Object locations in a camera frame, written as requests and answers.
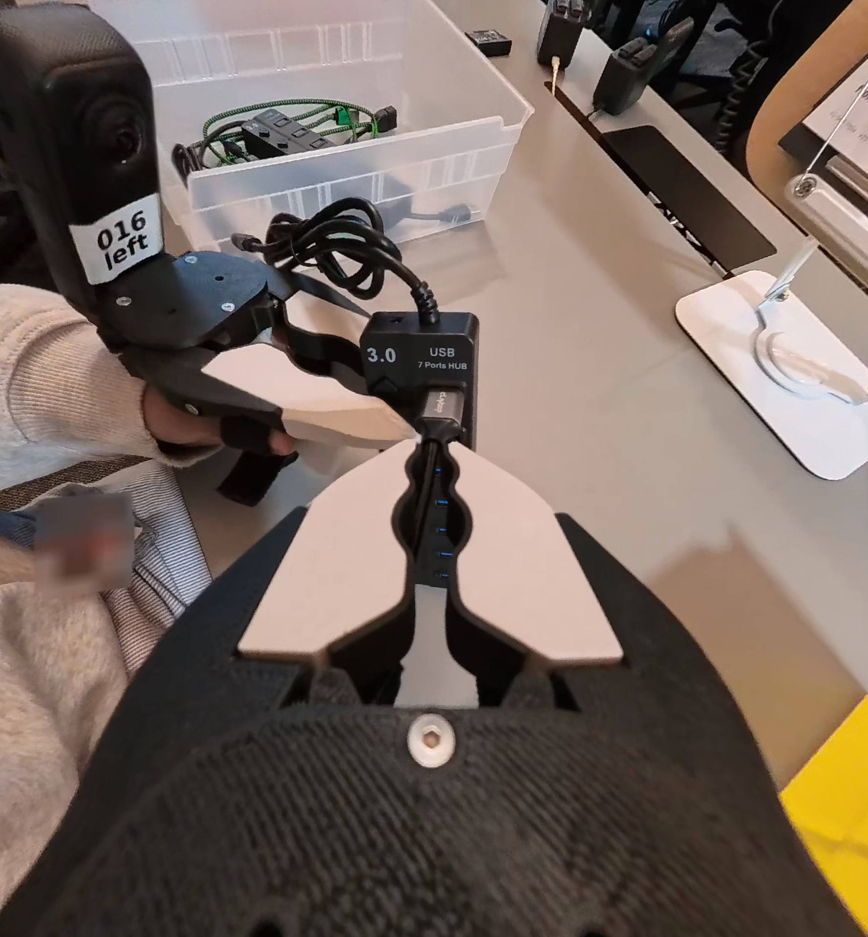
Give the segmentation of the yellow plastic bin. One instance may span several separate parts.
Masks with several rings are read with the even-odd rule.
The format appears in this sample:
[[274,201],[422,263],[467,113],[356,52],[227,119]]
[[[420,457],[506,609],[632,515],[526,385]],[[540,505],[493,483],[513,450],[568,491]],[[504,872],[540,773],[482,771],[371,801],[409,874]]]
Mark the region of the yellow plastic bin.
[[780,798],[819,870],[868,935],[868,694]]

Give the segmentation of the black switch USB hub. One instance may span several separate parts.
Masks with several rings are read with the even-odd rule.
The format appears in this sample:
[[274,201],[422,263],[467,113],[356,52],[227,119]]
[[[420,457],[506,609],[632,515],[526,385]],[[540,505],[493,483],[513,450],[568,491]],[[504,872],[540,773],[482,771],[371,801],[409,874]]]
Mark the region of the black switch USB hub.
[[276,109],[255,114],[241,124],[245,152],[256,159],[284,158],[334,147],[333,142]]

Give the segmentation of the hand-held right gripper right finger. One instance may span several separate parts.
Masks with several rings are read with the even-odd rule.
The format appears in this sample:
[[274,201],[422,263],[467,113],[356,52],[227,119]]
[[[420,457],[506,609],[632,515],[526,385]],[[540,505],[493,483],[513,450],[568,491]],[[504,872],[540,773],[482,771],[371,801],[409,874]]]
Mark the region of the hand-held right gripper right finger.
[[455,552],[459,611],[550,668],[616,664],[619,640],[545,500],[452,443],[455,498],[469,521]]

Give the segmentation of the person's grey striped shirt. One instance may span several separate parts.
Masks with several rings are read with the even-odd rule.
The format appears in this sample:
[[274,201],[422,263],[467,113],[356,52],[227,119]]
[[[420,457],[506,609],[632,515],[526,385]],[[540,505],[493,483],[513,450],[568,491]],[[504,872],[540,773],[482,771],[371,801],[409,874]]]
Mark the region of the person's grey striped shirt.
[[129,673],[211,582],[179,486],[156,462],[0,506],[0,538],[31,554],[49,592],[100,596]]

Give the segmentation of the person's left hand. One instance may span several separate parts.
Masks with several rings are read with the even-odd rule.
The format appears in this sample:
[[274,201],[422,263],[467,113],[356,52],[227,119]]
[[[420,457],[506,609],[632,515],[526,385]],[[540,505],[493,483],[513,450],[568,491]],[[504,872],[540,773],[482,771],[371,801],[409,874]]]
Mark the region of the person's left hand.
[[196,454],[200,450],[219,450],[226,446],[219,418],[178,409],[151,386],[145,386],[141,408],[145,429],[160,451]]

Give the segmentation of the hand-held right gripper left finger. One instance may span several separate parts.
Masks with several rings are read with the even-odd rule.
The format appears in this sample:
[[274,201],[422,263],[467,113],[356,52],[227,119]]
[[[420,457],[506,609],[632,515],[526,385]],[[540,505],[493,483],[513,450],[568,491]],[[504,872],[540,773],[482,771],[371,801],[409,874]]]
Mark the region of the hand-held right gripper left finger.
[[393,650],[367,665],[399,662],[413,641],[413,561],[395,509],[410,492],[415,447],[372,457],[311,501],[262,601],[240,638],[248,659],[329,665],[381,629],[400,630]]

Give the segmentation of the clear plastic bin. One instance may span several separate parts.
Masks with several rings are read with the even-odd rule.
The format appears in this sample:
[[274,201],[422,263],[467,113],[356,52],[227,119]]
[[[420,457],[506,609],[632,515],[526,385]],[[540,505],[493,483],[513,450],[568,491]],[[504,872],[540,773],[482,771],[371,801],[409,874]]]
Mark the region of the clear plastic bin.
[[[532,106],[432,2],[90,2],[154,87],[161,195],[197,250],[353,196],[395,242],[487,215]],[[290,99],[396,110],[388,135],[192,174],[170,160],[215,113]]]

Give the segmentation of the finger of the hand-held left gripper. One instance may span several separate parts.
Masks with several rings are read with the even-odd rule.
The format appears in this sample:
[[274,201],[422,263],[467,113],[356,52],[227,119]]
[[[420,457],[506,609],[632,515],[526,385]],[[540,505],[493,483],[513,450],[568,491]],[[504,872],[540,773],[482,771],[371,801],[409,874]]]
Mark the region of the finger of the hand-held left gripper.
[[282,322],[368,322],[370,313],[322,279],[294,272],[267,272]]
[[268,341],[222,351],[202,367],[202,374],[270,405],[284,432],[298,440],[371,450],[420,441],[418,431],[381,399],[295,363],[291,325],[282,332],[283,346],[271,335]]

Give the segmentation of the black power adapter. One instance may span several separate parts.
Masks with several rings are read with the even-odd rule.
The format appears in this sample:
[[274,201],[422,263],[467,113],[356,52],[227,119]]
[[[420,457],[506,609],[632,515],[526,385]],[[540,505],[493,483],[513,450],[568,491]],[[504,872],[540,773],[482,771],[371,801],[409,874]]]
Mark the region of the black power adapter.
[[538,33],[536,61],[550,67],[557,59],[559,67],[571,64],[579,40],[590,16],[586,1],[547,1]]
[[652,79],[674,58],[694,26],[694,19],[686,17],[656,42],[639,37],[615,49],[594,89],[592,111],[619,115],[634,106]]

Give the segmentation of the person's left forearm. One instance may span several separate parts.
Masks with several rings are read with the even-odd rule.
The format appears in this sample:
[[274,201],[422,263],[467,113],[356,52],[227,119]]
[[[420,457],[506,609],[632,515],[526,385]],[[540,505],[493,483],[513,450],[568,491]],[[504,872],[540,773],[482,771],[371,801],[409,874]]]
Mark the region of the person's left forearm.
[[183,467],[217,451],[160,451],[145,429],[144,389],[63,297],[0,284],[0,490],[81,462]]

